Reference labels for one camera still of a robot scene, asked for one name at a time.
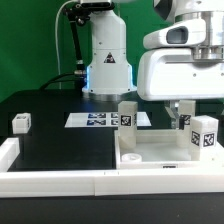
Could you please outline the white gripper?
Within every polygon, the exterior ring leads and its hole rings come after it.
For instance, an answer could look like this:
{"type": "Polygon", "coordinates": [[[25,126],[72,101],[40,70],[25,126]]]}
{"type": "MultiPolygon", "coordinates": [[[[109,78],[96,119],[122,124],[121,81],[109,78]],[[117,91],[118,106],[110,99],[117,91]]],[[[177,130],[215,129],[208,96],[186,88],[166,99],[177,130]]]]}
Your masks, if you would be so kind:
{"type": "Polygon", "coordinates": [[[224,62],[195,59],[193,48],[206,38],[203,19],[181,21],[143,39],[147,49],[139,62],[138,95],[146,101],[165,101],[171,128],[179,128],[181,99],[224,98],[224,62]]]}

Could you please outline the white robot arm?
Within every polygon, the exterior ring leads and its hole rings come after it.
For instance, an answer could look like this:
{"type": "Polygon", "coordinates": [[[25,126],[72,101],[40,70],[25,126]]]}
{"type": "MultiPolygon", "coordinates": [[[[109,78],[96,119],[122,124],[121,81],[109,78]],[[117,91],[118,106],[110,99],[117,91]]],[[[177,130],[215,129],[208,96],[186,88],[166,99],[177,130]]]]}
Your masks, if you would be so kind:
{"type": "Polygon", "coordinates": [[[83,92],[100,99],[131,91],[146,101],[224,98],[224,0],[153,0],[171,25],[146,35],[137,84],[126,59],[123,0],[81,0],[91,13],[92,62],[83,92]]]}

